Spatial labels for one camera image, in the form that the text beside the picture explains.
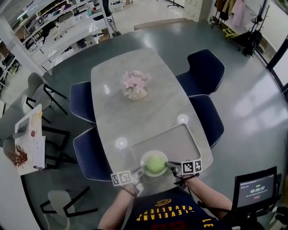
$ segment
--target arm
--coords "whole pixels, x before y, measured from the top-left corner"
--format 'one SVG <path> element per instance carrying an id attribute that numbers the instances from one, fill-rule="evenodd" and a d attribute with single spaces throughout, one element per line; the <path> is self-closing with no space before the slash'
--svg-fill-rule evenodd
<path id="1" fill-rule="evenodd" d="M 133 191 L 133 185 L 131 184 L 124 187 L 131 192 Z M 116 199 L 114 200 L 113 204 L 102 216 L 98 228 L 102 230 L 120 229 L 125 219 L 125 214 L 128 209 L 129 203 L 132 199 L 132 195 L 130 195 L 126 191 L 121 190 Z"/>
<path id="2" fill-rule="evenodd" d="M 211 208 L 232 209 L 232 202 L 223 194 L 210 188 L 197 177 L 186 180 L 185 185 L 207 206 Z M 214 216 L 221 220 L 227 213 L 211 211 Z"/>

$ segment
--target tray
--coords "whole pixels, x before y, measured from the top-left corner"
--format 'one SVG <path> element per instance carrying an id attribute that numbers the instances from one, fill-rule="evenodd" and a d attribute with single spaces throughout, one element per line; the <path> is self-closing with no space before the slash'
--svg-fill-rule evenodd
<path id="1" fill-rule="evenodd" d="M 167 156 L 169 161 L 174 162 L 201 158 L 201 152 L 186 124 L 179 124 L 154 137 L 132 145 L 131 152 L 137 166 L 140 166 L 142 156 L 151 150 L 161 151 Z M 144 182 L 153 183 L 169 174 L 171 174 L 170 170 L 167 170 L 160 177 L 144 175 Z"/>

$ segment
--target pink coat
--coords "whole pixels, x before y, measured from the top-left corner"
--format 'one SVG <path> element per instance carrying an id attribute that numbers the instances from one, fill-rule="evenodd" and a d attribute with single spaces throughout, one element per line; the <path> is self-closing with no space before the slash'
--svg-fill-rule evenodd
<path id="1" fill-rule="evenodd" d="M 241 21 L 244 15 L 245 8 L 246 6 L 245 6 L 244 0 L 236 1 L 232 10 L 232 13 L 234 14 L 233 20 L 232 20 L 233 25 L 237 27 L 241 25 Z"/>

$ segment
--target plate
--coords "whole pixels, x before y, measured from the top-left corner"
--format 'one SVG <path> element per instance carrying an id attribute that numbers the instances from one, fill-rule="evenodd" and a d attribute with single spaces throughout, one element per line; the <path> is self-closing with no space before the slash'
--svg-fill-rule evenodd
<path id="1" fill-rule="evenodd" d="M 162 153 L 158 150 L 152 150 L 152 151 L 149 151 L 143 155 L 143 157 L 141 158 L 140 165 L 141 166 L 146 165 L 148 159 L 151 156 L 160 156 L 160 157 L 162 157 L 163 160 L 168 161 L 168 158 L 166 157 L 166 155 L 164 153 Z M 167 168 L 165 167 L 161 172 L 154 174 L 154 173 L 151 173 L 149 170 L 144 169 L 144 173 L 149 177 L 158 177 L 158 176 L 163 175 L 166 172 L 166 170 L 167 170 Z"/>

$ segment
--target tennis ball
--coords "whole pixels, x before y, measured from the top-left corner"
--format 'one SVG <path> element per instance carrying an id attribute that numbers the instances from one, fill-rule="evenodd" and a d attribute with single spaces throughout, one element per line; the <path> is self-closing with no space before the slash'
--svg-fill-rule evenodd
<path id="1" fill-rule="evenodd" d="M 164 168 L 165 160 L 161 156 L 151 156 L 146 163 L 146 169 L 153 174 L 160 173 Z"/>

